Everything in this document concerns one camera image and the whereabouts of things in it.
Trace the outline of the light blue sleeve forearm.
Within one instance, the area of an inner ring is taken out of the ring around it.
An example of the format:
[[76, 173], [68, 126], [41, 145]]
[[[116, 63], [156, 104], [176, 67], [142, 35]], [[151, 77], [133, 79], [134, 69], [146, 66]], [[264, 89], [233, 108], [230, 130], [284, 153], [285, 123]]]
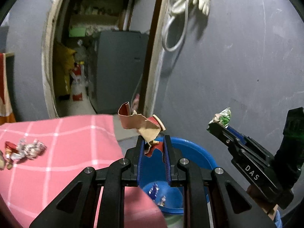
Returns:
[[276, 210], [275, 217], [274, 217], [274, 224], [276, 225], [276, 228], [282, 228], [282, 220], [281, 220], [281, 215], [278, 210]]

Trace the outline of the person's right hand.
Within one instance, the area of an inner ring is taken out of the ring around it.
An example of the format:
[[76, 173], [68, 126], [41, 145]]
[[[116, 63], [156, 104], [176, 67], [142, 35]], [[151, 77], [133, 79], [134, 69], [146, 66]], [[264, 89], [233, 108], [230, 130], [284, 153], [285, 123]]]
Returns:
[[246, 192], [250, 197], [258, 204], [258, 206], [268, 215], [268, 217], [274, 221], [276, 212], [278, 211], [278, 205], [270, 203], [269, 200], [262, 194], [262, 192], [253, 185], [249, 185]]

